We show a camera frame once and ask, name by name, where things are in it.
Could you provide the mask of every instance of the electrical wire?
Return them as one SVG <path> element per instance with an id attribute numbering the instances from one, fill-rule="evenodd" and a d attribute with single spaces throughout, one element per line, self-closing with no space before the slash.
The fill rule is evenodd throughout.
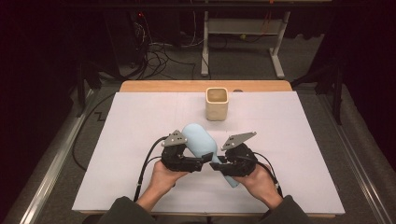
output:
<path id="1" fill-rule="evenodd" d="M 268 164 L 270 165 L 270 167 L 271 167 L 271 171 L 272 171 L 272 173 L 273 173 L 273 175 L 274 175 L 274 177 L 276 178 L 276 174 L 275 174 L 275 171 L 274 171 L 274 168 L 273 168 L 273 166 L 272 166 L 272 164 L 271 164 L 271 162 L 270 161 L 268 161 L 268 159 L 267 158 L 265 158 L 262 154 L 260 154 L 260 153 L 258 153 L 258 152 L 253 152 L 253 154 L 256 154 L 256 155 L 258 155 L 258 156 L 261 156 L 262 158 L 264 158 L 267 162 L 268 162 Z"/>
<path id="2" fill-rule="evenodd" d="M 81 163 L 79 163 L 79 161 L 77 160 L 77 157 L 76 157 L 76 142 L 77 142 L 77 140 L 78 140 L 78 138 L 79 138 L 79 136 L 80 136 L 81 130 L 83 129 L 85 123 L 87 122 L 88 118 L 91 116 L 91 114 L 93 113 L 93 111 L 94 111 L 99 105 L 101 105 L 104 101 L 106 101 L 107 99 L 109 99 L 110 97 L 112 97 L 112 96 L 115 95 L 115 94 L 116 94 L 116 92 L 114 92 L 114 93 L 108 95 L 108 96 L 105 97 L 103 100 L 101 100 L 101 101 L 91 110 L 91 112 L 85 117 L 84 121 L 82 121 L 82 124 L 81 124 L 81 126 L 79 127 L 78 132 L 77 132 L 77 134 L 76 134 L 76 138 L 75 138 L 75 140 L 74 140 L 74 142 L 73 142 L 73 146 L 72 146 L 73 161 L 74 161 L 74 162 L 76 163 L 76 165 L 77 165 L 79 168 L 81 168 L 81 170 L 83 170 L 84 172 L 87 172 L 87 168 L 84 167 L 83 165 L 81 165 Z"/>
<path id="3" fill-rule="evenodd" d="M 155 143 L 152 145 L 151 149 L 149 150 L 148 155 L 145 159 L 145 162 L 143 163 L 142 170 L 140 171 L 139 180 L 137 181 L 136 191 L 134 193 L 134 202 L 136 202 L 137 199 L 139 198 L 140 190 L 142 188 L 142 183 L 143 183 L 143 176 L 145 174 L 146 167 L 149 164 L 149 157 L 150 157 L 152 151 L 154 150 L 154 148 L 158 145 L 158 143 L 165 140 L 166 138 L 167 138 L 167 136 L 159 138 L 157 141 L 155 141 Z"/>
<path id="4" fill-rule="evenodd" d="M 260 165 L 260 167 L 264 168 L 264 170 L 268 173 L 268 175 L 271 176 L 271 179 L 273 180 L 274 184 L 276 185 L 277 193 L 283 198 L 282 188 L 280 187 L 279 182 L 276 179 L 275 173 L 274 172 L 271 173 L 270 169 L 268 169 L 268 167 L 266 165 L 264 165 L 263 163 L 261 163 L 261 162 L 259 162 L 257 160 L 253 160 L 253 159 L 248 158 L 248 157 L 236 156 L 236 158 L 237 159 L 242 159 L 242 160 L 245 160 L 245 161 L 254 161 L 256 164 Z"/>

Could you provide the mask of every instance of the wooden table edge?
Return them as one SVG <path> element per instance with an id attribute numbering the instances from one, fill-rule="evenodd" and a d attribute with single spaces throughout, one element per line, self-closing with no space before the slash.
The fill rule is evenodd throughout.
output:
<path id="1" fill-rule="evenodd" d="M 194 92 L 209 87 L 224 87 L 228 91 L 292 91 L 285 80 L 129 80 L 120 92 Z"/>

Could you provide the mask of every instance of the cable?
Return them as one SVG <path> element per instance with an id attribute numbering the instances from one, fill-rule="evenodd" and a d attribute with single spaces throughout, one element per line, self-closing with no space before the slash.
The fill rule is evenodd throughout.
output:
<path id="1" fill-rule="evenodd" d="M 107 97 L 105 97 L 102 101 L 100 101 L 92 110 L 91 112 L 87 115 L 87 117 L 85 117 L 84 121 L 82 121 L 81 126 L 78 129 L 78 132 L 76 134 L 76 138 L 73 142 L 73 146 L 72 146 L 72 156 L 73 156 L 73 161 L 76 163 L 76 165 L 81 168 L 81 170 L 83 170 L 84 172 L 87 172 L 87 168 L 85 168 L 83 165 L 81 165 L 81 163 L 78 162 L 77 157 L 76 157 L 76 142 L 79 138 L 79 135 L 81 133 L 81 130 L 83 129 L 85 123 L 87 122 L 88 118 L 90 117 L 90 115 L 93 113 L 93 111 L 99 106 L 101 105 L 105 100 L 109 99 L 111 96 L 115 95 L 116 92 L 108 95 Z"/>
<path id="2" fill-rule="evenodd" d="M 261 156 L 261 157 L 263 157 L 267 162 L 268 162 L 268 164 L 270 165 L 270 167 L 271 167 L 271 170 L 272 170 L 272 173 L 273 173 L 273 175 L 274 175 L 274 177 L 276 178 L 276 175 L 275 175 L 275 171 L 274 171 L 274 168 L 273 168 L 273 166 L 272 166 L 272 164 L 271 164 L 271 162 L 270 161 L 268 161 L 268 159 L 267 158 L 265 158 L 262 154 L 260 154 L 260 153 L 258 153 L 258 152 L 253 152 L 253 154 L 256 154 L 256 155 L 259 155 L 259 156 Z"/>
<path id="3" fill-rule="evenodd" d="M 148 160 L 148 164 L 149 164 L 151 161 L 153 161 L 153 160 L 155 160 L 155 159 L 159 159 L 159 158 L 161 158 L 161 156 L 153 157 L 153 158 L 149 159 L 149 160 Z"/>
<path id="4" fill-rule="evenodd" d="M 207 64 L 207 62 L 206 62 L 206 60 L 205 60 L 205 58 L 204 58 L 204 55 L 201 54 L 201 58 L 202 58 L 202 61 L 204 61 L 204 63 L 205 63 L 206 66 L 207 66 L 207 75 L 209 76 L 209 80 L 212 80 L 212 74 L 210 73 L 209 64 Z"/>
<path id="5" fill-rule="evenodd" d="M 259 161 L 256 161 L 256 160 L 253 160 L 251 158 L 248 158 L 248 157 L 236 156 L 236 158 L 237 159 L 242 159 L 242 160 L 245 160 L 245 161 L 254 161 L 256 164 L 260 165 L 260 167 L 264 168 L 264 170 L 267 171 L 267 173 L 271 176 L 271 179 L 273 180 L 274 184 L 276 185 L 277 193 L 283 198 L 282 188 L 280 187 L 279 182 L 277 181 L 275 174 L 271 173 L 270 169 L 268 169 L 268 167 L 266 165 L 264 165 L 263 163 L 261 163 Z"/>
<path id="6" fill-rule="evenodd" d="M 134 202 L 136 202 L 137 199 L 139 198 L 140 189 L 142 188 L 143 175 L 145 174 L 146 167 L 149 164 L 149 156 L 151 155 L 152 150 L 154 150 L 154 148 L 157 146 L 157 144 L 160 143 L 161 141 L 165 140 L 166 138 L 167 138 L 167 136 L 164 136 L 164 137 L 161 137 L 160 139 L 158 139 L 157 141 L 155 141 L 155 143 L 152 145 L 151 149 L 149 150 L 148 155 L 145 159 L 145 162 L 143 163 L 142 170 L 140 171 L 139 180 L 137 181 L 136 192 L 134 193 Z"/>

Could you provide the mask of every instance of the table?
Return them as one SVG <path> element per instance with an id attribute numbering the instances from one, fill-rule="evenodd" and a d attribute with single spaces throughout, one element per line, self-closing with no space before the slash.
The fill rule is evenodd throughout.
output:
<path id="1" fill-rule="evenodd" d="M 212 122 L 205 116 L 198 116 L 204 111 L 205 89 L 218 86 L 230 91 L 229 117 L 224 122 Z M 253 99 L 255 109 L 236 113 L 237 108 L 247 108 L 251 103 L 244 100 L 246 96 Z M 133 198 L 138 173 L 152 143 L 181 129 L 193 118 L 204 124 L 219 145 L 228 137 L 224 129 L 228 134 L 258 131 L 247 145 L 254 151 L 265 153 L 275 166 L 285 195 L 293 195 L 310 216 L 333 217 L 345 213 L 296 97 L 290 84 L 283 80 L 124 82 L 107 116 L 73 210 L 103 213 L 116 198 Z M 162 148 L 157 146 L 152 155 L 161 152 Z M 152 164 L 145 173 L 142 191 L 149 182 Z M 301 185 L 296 178 L 301 178 L 302 174 L 311 179 Z M 241 185 L 232 189 L 220 173 L 205 165 L 202 172 L 180 179 L 177 186 L 157 203 L 153 214 L 259 216 L 264 211 L 265 205 L 254 200 Z"/>

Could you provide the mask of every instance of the sleeve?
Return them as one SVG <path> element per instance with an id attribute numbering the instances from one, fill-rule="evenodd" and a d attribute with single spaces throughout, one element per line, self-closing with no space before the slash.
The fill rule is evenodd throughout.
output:
<path id="1" fill-rule="evenodd" d="M 154 218 L 139 204 L 127 197 L 118 198 L 101 217 L 98 224 L 154 224 Z"/>
<path id="2" fill-rule="evenodd" d="M 273 223 L 312 224 L 313 222 L 293 198 L 288 195 L 275 210 L 271 211 L 259 222 L 259 224 Z"/>

